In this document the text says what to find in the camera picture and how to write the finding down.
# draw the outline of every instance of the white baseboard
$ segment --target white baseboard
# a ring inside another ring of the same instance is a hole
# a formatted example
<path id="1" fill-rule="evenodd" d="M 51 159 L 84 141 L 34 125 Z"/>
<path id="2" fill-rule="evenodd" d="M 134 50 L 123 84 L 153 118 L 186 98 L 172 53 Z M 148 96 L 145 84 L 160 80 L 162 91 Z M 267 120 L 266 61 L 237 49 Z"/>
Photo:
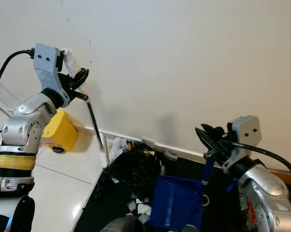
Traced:
<path id="1" fill-rule="evenodd" d="M 74 127 L 79 132 L 95 135 L 95 131 L 93 130 L 92 127 L 88 127 L 88 126 L 80 127 L 80 126 L 76 126 L 76 125 Z M 141 142 L 141 140 L 142 140 L 141 138 L 134 138 L 134 137 L 130 137 L 130 136 L 127 136 L 127 135 L 114 133 L 114 132 L 111 132 L 111 131 L 99 130 L 99 132 L 104 134 L 107 139 L 111 139 L 111 140 L 114 140 L 117 137 L 129 139 L 129 140 L 136 141 L 136 142 Z M 200 163 L 205 163 L 205 159 L 204 159 L 202 153 L 189 151 L 189 150 L 181 149 L 181 148 L 178 148 L 178 147 L 159 144 L 159 143 L 155 143 L 154 148 L 155 148 L 156 151 L 159 151 L 159 152 L 163 152 L 164 153 L 165 151 L 169 151 L 171 154 L 177 155 L 177 156 L 179 156 L 181 158 L 184 158 L 184 159 L 187 159 L 187 160 L 196 161 L 196 162 L 200 162 Z"/>

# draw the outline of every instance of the robotic arm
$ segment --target robotic arm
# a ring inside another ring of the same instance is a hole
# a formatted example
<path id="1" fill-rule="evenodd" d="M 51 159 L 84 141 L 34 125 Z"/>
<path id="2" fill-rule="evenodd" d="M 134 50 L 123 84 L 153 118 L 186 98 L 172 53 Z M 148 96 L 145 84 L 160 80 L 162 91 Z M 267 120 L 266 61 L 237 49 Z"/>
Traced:
<path id="1" fill-rule="evenodd" d="M 81 69 L 75 78 L 59 73 L 64 52 L 37 43 L 29 57 L 41 81 L 42 91 L 35 93 L 14 111 L 4 125 L 0 141 L 0 232 L 30 232 L 35 203 L 28 193 L 34 187 L 35 166 L 40 139 L 45 126 L 74 98 L 87 100 L 76 92 L 88 76 Z"/>
<path id="2" fill-rule="evenodd" d="M 256 116 L 237 118 L 223 128 L 202 124 L 196 128 L 202 143 L 209 149 L 204 158 L 214 159 L 224 173 L 238 180 L 239 188 L 247 198 L 247 224 L 258 232 L 291 232 L 291 203 L 284 182 L 262 164 L 249 156 L 251 151 L 231 146 L 232 141 L 256 146 L 262 139 L 259 119 Z"/>

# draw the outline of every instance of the yellow object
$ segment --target yellow object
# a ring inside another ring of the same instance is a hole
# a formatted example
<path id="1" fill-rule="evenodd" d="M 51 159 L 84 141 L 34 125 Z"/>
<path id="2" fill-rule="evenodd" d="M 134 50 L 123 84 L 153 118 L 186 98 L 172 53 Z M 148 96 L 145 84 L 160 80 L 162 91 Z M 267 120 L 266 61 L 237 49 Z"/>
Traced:
<path id="1" fill-rule="evenodd" d="M 0 168 L 32 170 L 35 162 L 36 156 L 0 155 Z"/>
<path id="2" fill-rule="evenodd" d="M 77 138 L 78 132 L 65 111 L 57 110 L 57 114 L 44 128 L 42 141 L 51 149 L 62 147 L 65 151 L 71 151 Z"/>

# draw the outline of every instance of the white tile floor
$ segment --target white tile floor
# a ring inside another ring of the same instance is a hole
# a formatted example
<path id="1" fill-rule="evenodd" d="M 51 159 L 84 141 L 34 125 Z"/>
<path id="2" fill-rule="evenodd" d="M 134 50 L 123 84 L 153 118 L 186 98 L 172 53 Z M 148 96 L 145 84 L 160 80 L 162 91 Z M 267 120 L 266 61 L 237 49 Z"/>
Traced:
<path id="1" fill-rule="evenodd" d="M 94 136 L 79 133 L 73 151 L 53 153 L 42 147 L 33 172 L 35 200 L 33 232 L 70 232 L 102 172 Z"/>

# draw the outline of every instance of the trash bag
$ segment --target trash bag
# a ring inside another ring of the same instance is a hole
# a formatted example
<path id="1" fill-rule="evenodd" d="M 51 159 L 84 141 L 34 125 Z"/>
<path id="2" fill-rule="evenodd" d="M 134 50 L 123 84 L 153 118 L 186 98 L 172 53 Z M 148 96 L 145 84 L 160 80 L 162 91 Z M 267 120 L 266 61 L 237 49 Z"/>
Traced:
<path id="1" fill-rule="evenodd" d="M 143 201 L 152 196 L 156 177 L 160 174 L 160 161 L 141 144 L 122 153 L 105 172 Z"/>

